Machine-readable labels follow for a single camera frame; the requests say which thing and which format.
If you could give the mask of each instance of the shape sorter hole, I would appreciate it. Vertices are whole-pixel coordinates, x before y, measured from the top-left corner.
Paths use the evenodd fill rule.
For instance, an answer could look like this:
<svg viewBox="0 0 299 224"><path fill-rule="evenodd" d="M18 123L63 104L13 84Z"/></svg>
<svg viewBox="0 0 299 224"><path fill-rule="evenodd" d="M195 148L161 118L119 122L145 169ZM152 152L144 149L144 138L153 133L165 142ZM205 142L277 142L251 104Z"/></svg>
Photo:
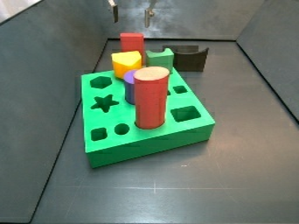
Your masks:
<svg viewBox="0 0 299 224"><path fill-rule="evenodd" d="M91 109L101 109L103 112L107 113L109 111L109 107L119 104L119 101L113 101L112 97L112 94L105 97L95 97L96 104L91 106Z"/></svg>
<svg viewBox="0 0 299 224"><path fill-rule="evenodd" d="M99 141L103 140L108 137L108 131L105 128L100 128L100 129L93 129L91 131L91 140L92 141Z"/></svg>
<svg viewBox="0 0 299 224"><path fill-rule="evenodd" d="M199 110L193 107L175 108L171 110L173 120L180 123L201 117Z"/></svg>
<svg viewBox="0 0 299 224"><path fill-rule="evenodd" d="M173 89L176 94L183 94L183 93L188 92L184 86L176 86L172 89Z"/></svg>
<svg viewBox="0 0 299 224"><path fill-rule="evenodd" d="M129 127L127 124L120 123L116 127L115 127L115 132L123 136L127 132L129 131Z"/></svg>
<svg viewBox="0 0 299 224"><path fill-rule="evenodd" d="M93 80L89 81L89 85L92 88L107 88L112 84L112 80L109 77L99 76Z"/></svg>

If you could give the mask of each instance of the yellow block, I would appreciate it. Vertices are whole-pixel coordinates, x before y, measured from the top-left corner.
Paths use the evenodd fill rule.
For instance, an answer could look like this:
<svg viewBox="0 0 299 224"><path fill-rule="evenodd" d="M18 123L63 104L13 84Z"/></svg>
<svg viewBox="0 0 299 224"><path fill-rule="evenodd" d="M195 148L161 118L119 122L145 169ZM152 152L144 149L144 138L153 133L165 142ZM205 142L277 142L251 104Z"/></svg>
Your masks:
<svg viewBox="0 0 299 224"><path fill-rule="evenodd" d="M143 67L141 54L139 51L117 52L112 53L111 56L115 76L120 79L124 79L125 72Z"/></svg>

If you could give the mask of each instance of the green block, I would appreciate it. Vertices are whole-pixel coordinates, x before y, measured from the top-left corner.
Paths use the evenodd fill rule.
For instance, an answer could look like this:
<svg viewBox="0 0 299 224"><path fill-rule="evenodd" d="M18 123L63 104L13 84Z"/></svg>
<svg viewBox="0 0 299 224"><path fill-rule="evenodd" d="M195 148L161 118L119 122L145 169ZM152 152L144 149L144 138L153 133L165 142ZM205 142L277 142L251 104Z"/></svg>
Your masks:
<svg viewBox="0 0 299 224"><path fill-rule="evenodd" d="M85 153L93 168L209 139L215 121L175 69L168 90L163 126L139 129L135 105L127 103L113 71L81 76Z"/></svg>
<svg viewBox="0 0 299 224"><path fill-rule="evenodd" d="M164 67L173 70L173 52L165 48L163 52L145 51L145 66L147 67Z"/></svg>

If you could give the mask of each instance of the metal bracket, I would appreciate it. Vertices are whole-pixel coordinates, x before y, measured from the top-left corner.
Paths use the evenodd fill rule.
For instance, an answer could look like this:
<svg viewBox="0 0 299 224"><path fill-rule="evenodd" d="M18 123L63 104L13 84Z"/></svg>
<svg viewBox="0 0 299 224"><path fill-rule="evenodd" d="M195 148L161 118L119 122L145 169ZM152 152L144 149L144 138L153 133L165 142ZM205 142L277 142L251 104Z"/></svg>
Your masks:
<svg viewBox="0 0 299 224"><path fill-rule="evenodd" d="M108 4L109 4L109 9L113 13L113 21L116 23L117 22L117 5L116 5L113 0L107 0L107 1L108 1Z"/></svg>
<svg viewBox="0 0 299 224"><path fill-rule="evenodd" d="M157 0L149 0L149 2L151 2L149 7L144 10L144 27L145 28L149 27L149 19L151 19L151 17L155 16L153 7L155 7Z"/></svg>

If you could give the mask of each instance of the red cylinder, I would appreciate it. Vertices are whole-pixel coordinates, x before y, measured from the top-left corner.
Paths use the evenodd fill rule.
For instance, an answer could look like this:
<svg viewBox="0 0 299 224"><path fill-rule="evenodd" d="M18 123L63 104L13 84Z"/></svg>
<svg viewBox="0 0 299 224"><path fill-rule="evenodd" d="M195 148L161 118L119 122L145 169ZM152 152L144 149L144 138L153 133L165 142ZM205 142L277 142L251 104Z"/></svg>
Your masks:
<svg viewBox="0 0 299 224"><path fill-rule="evenodd" d="M135 125L144 130L164 124L169 71L149 66L135 72Z"/></svg>

